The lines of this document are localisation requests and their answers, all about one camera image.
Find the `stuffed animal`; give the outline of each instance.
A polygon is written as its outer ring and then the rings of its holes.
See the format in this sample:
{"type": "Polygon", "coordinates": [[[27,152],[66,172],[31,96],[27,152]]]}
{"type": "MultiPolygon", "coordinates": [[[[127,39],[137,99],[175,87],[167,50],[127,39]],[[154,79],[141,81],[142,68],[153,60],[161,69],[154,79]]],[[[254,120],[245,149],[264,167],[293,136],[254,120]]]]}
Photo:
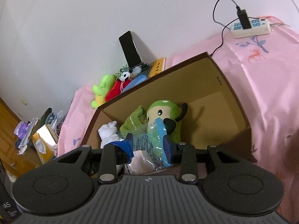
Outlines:
{"type": "Polygon", "coordinates": [[[110,89],[110,91],[107,93],[105,97],[106,102],[121,94],[123,89],[131,82],[130,76],[131,73],[129,73],[129,71],[123,71],[120,73],[113,87],[110,89]]]}
{"type": "Polygon", "coordinates": [[[150,131],[151,124],[161,118],[166,127],[167,134],[171,137],[174,143],[181,141],[181,120],[187,113],[188,105],[183,103],[182,111],[173,102],[169,100],[159,100],[154,102],[147,110],[148,128],[150,131]]]}
{"type": "Polygon", "coordinates": [[[95,100],[92,101],[92,107],[98,108],[100,105],[105,103],[105,97],[109,90],[112,88],[115,83],[114,75],[106,75],[102,78],[99,86],[94,85],[92,91],[95,93],[95,100]]]}

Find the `green towel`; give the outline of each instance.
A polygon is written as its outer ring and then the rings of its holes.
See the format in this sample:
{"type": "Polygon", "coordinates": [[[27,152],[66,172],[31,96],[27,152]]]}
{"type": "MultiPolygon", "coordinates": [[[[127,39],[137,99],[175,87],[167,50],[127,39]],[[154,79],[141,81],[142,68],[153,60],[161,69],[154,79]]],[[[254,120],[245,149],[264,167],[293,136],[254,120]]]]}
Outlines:
{"type": "Polygon", "coordinates": [[[120,127],[120,131],[123,137],[126,137],[128,133],[132,133],[134,136],[138,136],[147,129],[147,112],[143,106],[139,106],[120,127]]]}

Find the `white wall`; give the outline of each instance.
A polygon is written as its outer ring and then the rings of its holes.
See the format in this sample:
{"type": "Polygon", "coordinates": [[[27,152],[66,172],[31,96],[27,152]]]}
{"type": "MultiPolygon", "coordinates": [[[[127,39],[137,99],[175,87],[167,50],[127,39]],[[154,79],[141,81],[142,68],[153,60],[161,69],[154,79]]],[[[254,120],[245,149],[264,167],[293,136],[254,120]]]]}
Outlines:
{"type": "MultiPolygon", "coordinates": [[[[250,16],[274,15],[299,30],[290,0],[235,1],[250,16]]],[[[6,0],[0,20],[0,97],[25,121],[41,117],[47,107],[59,111],[82,85],[97,84],[126,63],[118,37],[128,30],[143,41],[137,46],[145,62],[219,33],[221,26],[212,20],[215,2],[6,0]]],[[[235,17],[234,4],[223,0],[216,18],[226,24],[235,17]]]]}

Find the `pink cloth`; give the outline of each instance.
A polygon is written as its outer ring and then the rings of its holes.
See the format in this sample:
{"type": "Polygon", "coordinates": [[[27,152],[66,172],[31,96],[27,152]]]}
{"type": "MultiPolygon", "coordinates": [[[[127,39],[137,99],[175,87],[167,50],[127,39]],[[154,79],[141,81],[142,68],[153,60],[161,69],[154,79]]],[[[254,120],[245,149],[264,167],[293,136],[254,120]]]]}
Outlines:
{"type": "Polygon", "coordinates": [[[95,100],[92,87],[82,87],[75,92],[70,110],[62,125],[58,140],[58,154],[61,156],[80,146],[87,127],[96,111],[91,106],[95,100]]]}
{"type": "MultiPolygon", "coordinates": [[[[279,22],[269,18],[271,23],[279,22]]],[[[221,36],[166,60],[166,68],[213,50],[221,36]]],[[[215,52],[252,127],[252,152],[258,165],[281,179],[285,195],[278,212],[299,221],[299,34],[286,26],[270,35],[235,39],[227,32],[215,52]]]]}

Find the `circular pad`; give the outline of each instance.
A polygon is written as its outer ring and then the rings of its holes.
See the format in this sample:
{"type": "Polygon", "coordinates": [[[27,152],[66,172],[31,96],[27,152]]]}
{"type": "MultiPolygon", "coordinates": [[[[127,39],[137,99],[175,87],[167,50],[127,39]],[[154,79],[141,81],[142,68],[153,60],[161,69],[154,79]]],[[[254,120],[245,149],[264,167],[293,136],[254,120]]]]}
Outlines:
{"type": "Polygon", "coordinates": [[[53,160],[23,174],[12,189],[16,203],[37,215],[58,215],[81,207],[94,187],[91,178],[75,165],[53,160]]]}
{"type": "Polygon", "coordinates": [[[261,215],[275,211],[283,186],[272,173],[247,162],[222,163],[202,184],[207,199],[237,215],[261,215]]]}
{"type": "Polygon", "coordinates": [[[238,175],[229,179],[228,186],[240,194],[255,194],[263,187],[263,182],[251,175],[238,175]]]}
{"type": "Polygon", "coordinates": [[[40,194],[57,194],[64,191],[68,186],[68,181],[61,176],[43,176],[34,181],[33,188],[40,194]]]}

